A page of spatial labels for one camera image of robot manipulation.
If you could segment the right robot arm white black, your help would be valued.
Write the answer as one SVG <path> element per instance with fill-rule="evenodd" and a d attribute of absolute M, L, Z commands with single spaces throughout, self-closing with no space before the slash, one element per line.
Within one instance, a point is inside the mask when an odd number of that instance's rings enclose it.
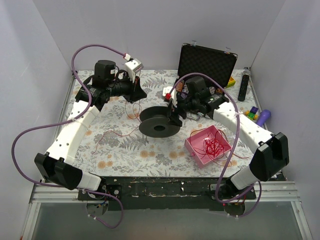
<path fill-rule="evenodd" d="M 218 179 L 215 199 L 235 200 L 250 191 L 256 182 L 267 182 L 289 164 L 288 138 L 281 132 L 273 134 L 240 113 L 235 101 L 226 92 L 212 94 L 203 73 L 187 74 L 188 94 L 183 97 L 176 91 L 183 81 L 176 81 L 172 87 L 163 90 L 164 99 L 169 102 L 168 117 L 175 125 L 181 125 L 180 117 L 188 112 L 202 113 L 220 122 L 235 134 L 235 140 L 242 140 L 253 153 L 248 166 L 230 176 L 225 183 Z"/>

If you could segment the black filament spool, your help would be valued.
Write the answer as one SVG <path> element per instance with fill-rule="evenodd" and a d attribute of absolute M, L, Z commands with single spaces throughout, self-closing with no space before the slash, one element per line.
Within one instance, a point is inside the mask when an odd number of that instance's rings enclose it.
<path fill-rule="evenodd" d="M 144 109 L 139 118 L 139 131 L 151 138 L 168 138 L 177 134 L 182 122 L 179 119 L 168 116 L 167 106 L 152 106 Z"/>

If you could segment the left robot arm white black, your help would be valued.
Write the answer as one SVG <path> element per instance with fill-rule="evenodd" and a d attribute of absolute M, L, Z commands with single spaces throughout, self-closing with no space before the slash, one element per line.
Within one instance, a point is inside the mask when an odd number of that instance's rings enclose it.
<path fill-rule="evenodd" d="M 46 181 L 69 190 L 88 189 L 95 200 L 106 196 L 101 177 L 84 172 L 74 167 L 73 163 L 90 124 L 111 97 L 124 97 L 129 103 L 147 97 L 137 75 L 142 68 L 143 64 L 138 59 L 129 60 L 121 70 L 117 70 L 115 62 L 110 60 L 99 60 L 95 64 L 94 74 L 83 82 L 84 86 L 75 96 L 69 123 L 62 128 L 47 151 L 38 153 L 34 159 Z"/>

